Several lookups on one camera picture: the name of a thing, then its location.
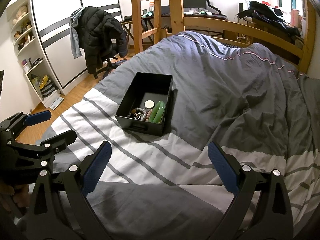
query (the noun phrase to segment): gray duvet cover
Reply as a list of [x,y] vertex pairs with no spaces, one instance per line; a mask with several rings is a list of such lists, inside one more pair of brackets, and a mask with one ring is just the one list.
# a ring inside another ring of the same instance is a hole
[[[136,72],[173,75],[175,103],[162,137],[123,131],[114,117]],[[183,32],[122,64],[42,139],[77,132],[75,143],[56,155],[55,171],[80,163],[102,141],[111,143],[109,164],[87,198],[114,239],[212,234],[233,198],[208,158],[212,139],[240,163],[284,175],[296,233],[320,202],[319,90],[319,80],[260,44],[228,48]]]

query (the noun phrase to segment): pink piping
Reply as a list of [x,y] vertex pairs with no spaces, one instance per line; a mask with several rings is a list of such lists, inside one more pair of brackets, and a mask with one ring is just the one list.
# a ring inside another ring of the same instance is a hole
[[[189,38],[189,37],[187,37],[187,36],[181,35],[181,34],[175,34],[175,35],[173,35],[173,36],[181,36],[181,37],[184,37],[184,38],[186,38],[186,39],[188,39],[188,40],[190,40],[190,41],[193,41],[194,43],[198,43],[201,47],[206,48],[212,56],[215,56],[215,57],[217,57],[217,58],[220,58],[220,59],[223,59],[223,60],[228,60],[228,59],[233,60],[233,59],[236,58],[236,57],[234,57],[234,58],[231,58],[231,57],[228,57],[228,58],[219,57],[219,56],[213,54],[207,46],[202,45],[199,41],[195,41],[195,40],[193,40],[193,39],[191,39],[191,38]],[[275,62],[271,62],[268,58],[261,58],[258,54],[254,53],[254,52],[246,51],[246,52],[243,52],[242,54],[239,54],[239,52],[237,52],[237,54],[238,54],[239,56],[242,56],[242,55],[244,55],[244,54],[253,54],[253,55],[255,55],[256,57],[258,57],[258,58],[259,58],[260,60],[262,60],[262,61],[266,61],[266,60],[267,60],[271,65],[276,64]]]

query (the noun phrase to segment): black storage box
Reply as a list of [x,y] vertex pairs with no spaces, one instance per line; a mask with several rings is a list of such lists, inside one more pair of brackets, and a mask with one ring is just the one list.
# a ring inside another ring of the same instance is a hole
[[[162,136],[165,117],[170,104],[172,91],[172,75],[137,72],[116,112],[116,119],[122,129]],[[165,103],[161,123],[152,123],[128,118],[129,112],[137,107],[145,108],[144,103],[152,100]]]

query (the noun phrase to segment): wooden post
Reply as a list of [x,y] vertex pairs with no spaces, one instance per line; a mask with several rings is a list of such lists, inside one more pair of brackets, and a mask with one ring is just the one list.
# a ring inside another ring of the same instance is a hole
[[169,0],[172,33],[177,34],[185,30],[183,23],[182,0]]
[[132,25],[134,38],[134,52],[142,52],[142,25],[141,25],[141,3],[140,0],[131,0]]
[[155,0],[154,27],[157,29],[154,35],[154,42],[157,44],[161,40],[161,0]]
[[309,0],[304,0],[306,5],[306,33],[304,35],[304,43],[302,48],[302,58],[299,61],[298,69],[306,73],[313,52],[316,36],[316,11]]

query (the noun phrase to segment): green bangle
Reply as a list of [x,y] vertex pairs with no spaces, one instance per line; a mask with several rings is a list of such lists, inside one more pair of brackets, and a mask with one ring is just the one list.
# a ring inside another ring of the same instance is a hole
[[154,122],[154,123],[159,123],[160,122],[160,120],[162,118],[162,115],[164,113],[164,106],[165,106],[164,102],[160,101],[160,106],[159,106],[159,109],[157,111],[156,117],[153,119],[152,122]]
[[157,111],[158,111],[158,109],[159,109],[160,102],[161,102],[161,101],[159,101],[158,103],[156,103],[155,107],[152,109],[152,113],[150,114],[149,122],[152,122],[153,119],[156,117],[156,113],[157,113]]

